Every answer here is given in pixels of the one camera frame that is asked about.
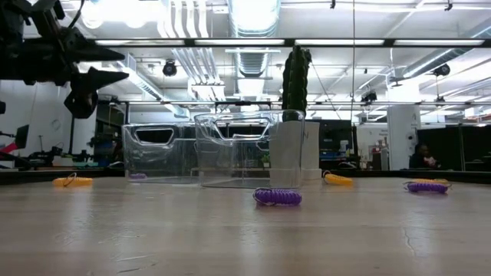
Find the table surface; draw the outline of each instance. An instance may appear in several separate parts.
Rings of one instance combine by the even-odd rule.
[[[251,189],[95,179],[0,187],[1,275],[489,275],[491,186],[413,195],[403,179]]]

